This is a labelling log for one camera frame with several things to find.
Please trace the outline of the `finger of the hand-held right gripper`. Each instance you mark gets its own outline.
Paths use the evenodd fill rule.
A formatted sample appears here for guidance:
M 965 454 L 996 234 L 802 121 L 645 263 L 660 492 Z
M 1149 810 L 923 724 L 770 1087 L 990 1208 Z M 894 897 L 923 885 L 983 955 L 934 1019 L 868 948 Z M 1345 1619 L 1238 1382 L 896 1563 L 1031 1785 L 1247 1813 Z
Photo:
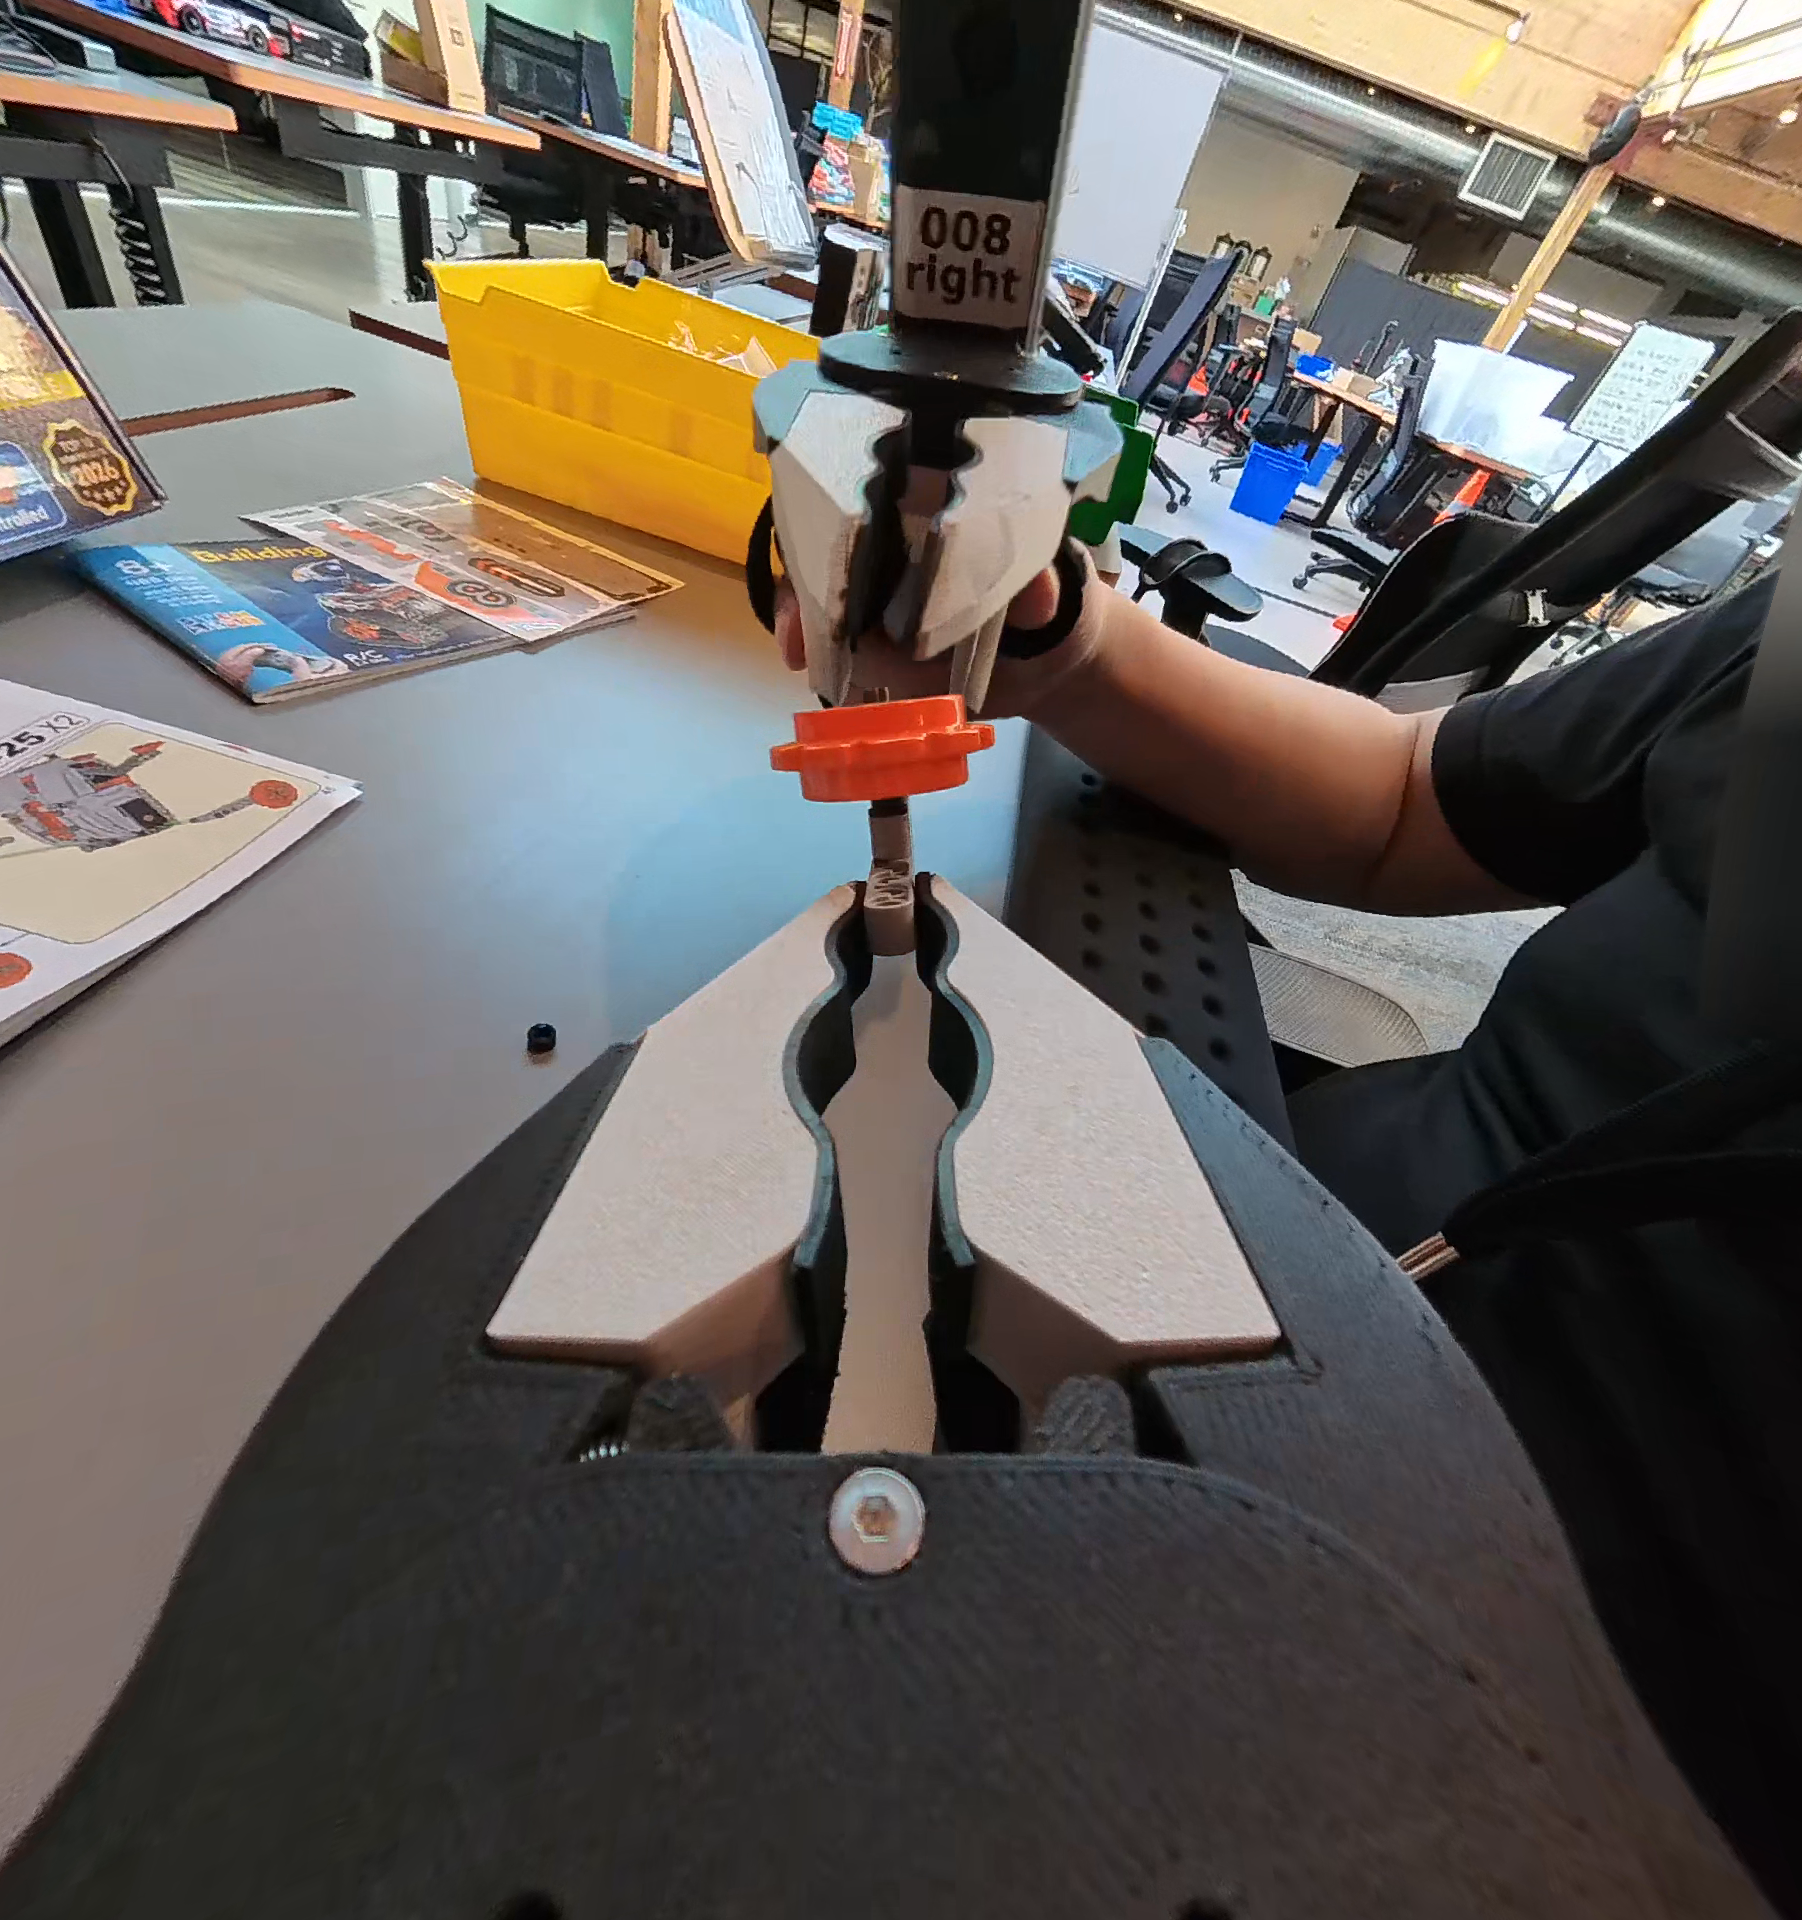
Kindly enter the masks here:
M 808 685 L 839 705 L 863 639 L 909 566 L 909 415 L 871 394 L 764 394 L 768 514 L 800 614 Z
M 1073 505 L 1064 449 L 1062 425 L 983 417 L 953 433 L 950 465 L 919 452 L 909 460 L 894 644 L 943 668 L 969 705 L 986 704 L 1011 602 L 1062 539 Z

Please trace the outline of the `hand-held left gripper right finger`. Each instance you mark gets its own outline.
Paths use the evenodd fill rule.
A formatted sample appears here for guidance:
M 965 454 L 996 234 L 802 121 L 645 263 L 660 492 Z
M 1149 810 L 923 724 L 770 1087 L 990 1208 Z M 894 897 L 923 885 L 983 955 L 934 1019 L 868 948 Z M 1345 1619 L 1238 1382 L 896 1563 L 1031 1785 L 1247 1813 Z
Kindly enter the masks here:
M 917 881 L 934 1447 L 1017 1447 L 1069 1379 L 1256 1362 L 1281 1323 L 1157 1047 L 943 877 Z

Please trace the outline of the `orange gear wheel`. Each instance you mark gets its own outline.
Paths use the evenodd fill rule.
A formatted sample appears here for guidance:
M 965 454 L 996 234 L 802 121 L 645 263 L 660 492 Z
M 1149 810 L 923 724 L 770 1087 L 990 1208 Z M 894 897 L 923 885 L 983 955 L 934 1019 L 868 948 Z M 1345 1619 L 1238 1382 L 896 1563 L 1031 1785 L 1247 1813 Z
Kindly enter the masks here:
M 794 714 L 794 737 L 768 749 L 813 801 L 889 801 L 969 781 L 969 761 L 996 729 L 967 712 L 960 693 L 874 699 Z

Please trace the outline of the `person's right forearm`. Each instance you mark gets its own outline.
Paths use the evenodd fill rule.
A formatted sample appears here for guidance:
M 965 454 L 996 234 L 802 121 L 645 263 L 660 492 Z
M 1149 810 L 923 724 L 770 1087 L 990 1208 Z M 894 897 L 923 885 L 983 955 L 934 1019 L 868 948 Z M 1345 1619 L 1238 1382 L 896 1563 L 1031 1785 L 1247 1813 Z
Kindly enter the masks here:
M 1105 605 L 1104 772 L 1210 832 L 1253 883 L 1392 917 L 1536 907 L 1463 849 L 1435 792 L 1442 714 L 1233 661 Z

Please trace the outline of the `person's right hand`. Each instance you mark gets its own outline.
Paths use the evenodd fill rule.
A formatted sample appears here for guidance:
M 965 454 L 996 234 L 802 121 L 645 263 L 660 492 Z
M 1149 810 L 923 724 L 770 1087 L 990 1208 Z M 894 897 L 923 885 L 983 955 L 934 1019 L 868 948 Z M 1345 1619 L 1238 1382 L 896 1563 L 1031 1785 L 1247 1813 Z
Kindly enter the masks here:
M 965 698 L 970 718 L 1038 718 L 1058 705 L 1060 689 L 1081 679 L 1105 651 L 1109 621 L 1128 606 L 1093 565 L 1079 539 L 1064 539 L 1058 556 L 1011 602 L 986 699 Z M 915 661 L 884 633 L 859 642 L 846 702 L 864 693 L 891 699 L 960 693 L 952 661 Z

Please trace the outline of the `green plastic bin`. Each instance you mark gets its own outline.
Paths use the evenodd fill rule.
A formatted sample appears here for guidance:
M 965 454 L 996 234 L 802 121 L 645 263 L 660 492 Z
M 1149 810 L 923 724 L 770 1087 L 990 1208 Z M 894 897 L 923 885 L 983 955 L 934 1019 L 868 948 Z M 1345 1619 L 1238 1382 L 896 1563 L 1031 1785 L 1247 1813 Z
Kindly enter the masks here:
M 1115 539 L 1121 527 L 1135 521 L 1154 469 L 1155 435 L 1145 425 L 1140 406 L 1128 397 L 1089 383 L 1083 390 L 1083 402 L 1104 406 L 1122 432 L 1122 454 L 1111 472 L 1105 499 L 1077 497 L 1069 517 L 1069 533 L 1089 549 L 1100 549 L 1105 539 Z

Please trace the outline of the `white whiteboard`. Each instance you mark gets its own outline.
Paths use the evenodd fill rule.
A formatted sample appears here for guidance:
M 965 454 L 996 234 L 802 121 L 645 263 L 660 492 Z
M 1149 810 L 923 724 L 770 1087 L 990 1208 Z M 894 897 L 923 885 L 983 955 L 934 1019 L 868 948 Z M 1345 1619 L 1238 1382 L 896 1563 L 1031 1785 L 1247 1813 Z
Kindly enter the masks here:
M 1052 256 L 1147 287 L 1225 80 L 1215 58 L 1098 10 L 1087 31 Z

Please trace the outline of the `black office chair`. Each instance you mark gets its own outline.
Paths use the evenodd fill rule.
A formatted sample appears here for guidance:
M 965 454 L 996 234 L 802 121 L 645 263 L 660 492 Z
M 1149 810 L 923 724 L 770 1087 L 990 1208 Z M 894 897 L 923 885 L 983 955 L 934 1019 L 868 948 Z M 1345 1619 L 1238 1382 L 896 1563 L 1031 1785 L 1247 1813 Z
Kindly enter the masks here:
M 1245 625 L 1264 610 L 1257 588 L 1198 538 L 1171 538 L 1140 525 L 1121 527 L 1121 553 L 1135 568 L 1132 602 L 1155 601 L 1159 621 L 1192 639 Z
M 1409 714 L 1500 688 L 1566 621 L 1729 505 L 1797 481 L 1800 454 L 1796 309 L 1552 514 L 1436 523 L 1370 589 L 1309 679 Z

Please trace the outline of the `brown sticker sheet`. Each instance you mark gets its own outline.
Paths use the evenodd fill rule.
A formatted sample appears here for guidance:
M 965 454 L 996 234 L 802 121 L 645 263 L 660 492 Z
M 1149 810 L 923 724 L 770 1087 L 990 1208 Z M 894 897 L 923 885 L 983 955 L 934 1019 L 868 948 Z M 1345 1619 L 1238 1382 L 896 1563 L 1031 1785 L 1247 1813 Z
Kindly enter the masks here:
M 616 605 L 635 605 L 682 586 L 672 574 L 582 538 L 563 521 L 548 521 L 448 478 L 410 485 L 402 501 L 406 510 L 435 527 L 430 539 L 510 589 L 547 601 L 588 589 Z

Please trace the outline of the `yellow plastic bin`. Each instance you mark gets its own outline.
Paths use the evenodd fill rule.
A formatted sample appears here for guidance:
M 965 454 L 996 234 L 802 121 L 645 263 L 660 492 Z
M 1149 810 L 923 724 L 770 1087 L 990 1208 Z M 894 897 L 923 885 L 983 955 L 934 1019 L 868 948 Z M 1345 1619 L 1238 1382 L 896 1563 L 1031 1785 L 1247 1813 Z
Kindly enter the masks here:
M 744 562 L 768 497 L 758 379 L 813 363 L 789 325 L 595 260 L 436 262 L 476 474 Z

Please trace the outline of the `white orange sticker sheet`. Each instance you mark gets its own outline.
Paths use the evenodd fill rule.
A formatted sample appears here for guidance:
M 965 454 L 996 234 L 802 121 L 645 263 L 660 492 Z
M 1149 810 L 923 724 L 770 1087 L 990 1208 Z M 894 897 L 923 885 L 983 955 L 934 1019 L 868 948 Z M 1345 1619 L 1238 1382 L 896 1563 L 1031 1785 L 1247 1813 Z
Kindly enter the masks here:
M 435 527 L 404 506 L 406 488 L 263 509 L 248 519 L 271 533 L 354 562 L 383 581 L 456 606 L 513 642 L 575 635 L 628 619 L 648 602 L 616 605 L 588 589 L 557 601 L 510 589 L 460 562 L 442 541 L 430 539 Z

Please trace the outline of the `blue instruction booklet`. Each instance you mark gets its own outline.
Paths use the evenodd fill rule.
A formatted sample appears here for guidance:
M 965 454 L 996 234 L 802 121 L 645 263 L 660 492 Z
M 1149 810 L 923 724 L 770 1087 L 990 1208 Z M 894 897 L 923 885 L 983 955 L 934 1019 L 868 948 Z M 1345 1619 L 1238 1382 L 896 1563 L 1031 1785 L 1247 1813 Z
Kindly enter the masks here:
M 249 704 L 335 693 L 519 639 L 308 541 L 77 546 L 71 568 Z

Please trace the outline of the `open instruction booklet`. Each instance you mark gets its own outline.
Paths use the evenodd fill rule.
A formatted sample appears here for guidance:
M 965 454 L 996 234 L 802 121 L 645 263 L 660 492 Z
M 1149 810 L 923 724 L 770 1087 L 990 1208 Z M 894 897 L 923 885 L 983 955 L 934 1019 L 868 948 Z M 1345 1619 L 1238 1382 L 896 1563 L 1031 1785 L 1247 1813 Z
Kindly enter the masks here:
M 0 1048 L 360 793 L 335 772 L 0 679 Z

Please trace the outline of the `blue robot kit box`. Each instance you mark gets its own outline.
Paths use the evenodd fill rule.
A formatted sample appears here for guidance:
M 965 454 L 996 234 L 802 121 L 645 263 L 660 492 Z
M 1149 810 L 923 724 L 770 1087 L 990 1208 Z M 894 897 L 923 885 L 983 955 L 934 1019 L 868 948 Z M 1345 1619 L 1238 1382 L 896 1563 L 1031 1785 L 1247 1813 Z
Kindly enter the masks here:
M 0 241 L 0 562 L 164 503 L 123 421 Z

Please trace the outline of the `grey air duct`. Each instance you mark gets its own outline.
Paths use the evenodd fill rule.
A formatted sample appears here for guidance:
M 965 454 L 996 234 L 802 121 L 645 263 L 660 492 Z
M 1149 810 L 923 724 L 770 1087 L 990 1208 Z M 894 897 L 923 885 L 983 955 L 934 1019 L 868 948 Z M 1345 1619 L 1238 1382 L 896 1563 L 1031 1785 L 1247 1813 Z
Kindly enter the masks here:
M 1460 116 L 1389 85 L 1253 37 L 1241 27 L 1173 23 L 1165 4 L 1100 4 L 1101 23 L 1154 50 L 1192 60 L 1218 80 L 1215 107 L 1252 131 L 1395 185 L 1417 183 L 1459 202 L 1493 140 Z M 1633 277 L 1680 282 L 1739 309 L 1802 308 L 1802 241 L 1713 212 L 1690 195 L 1621 179 L 1604 188 L 1571 251 Z

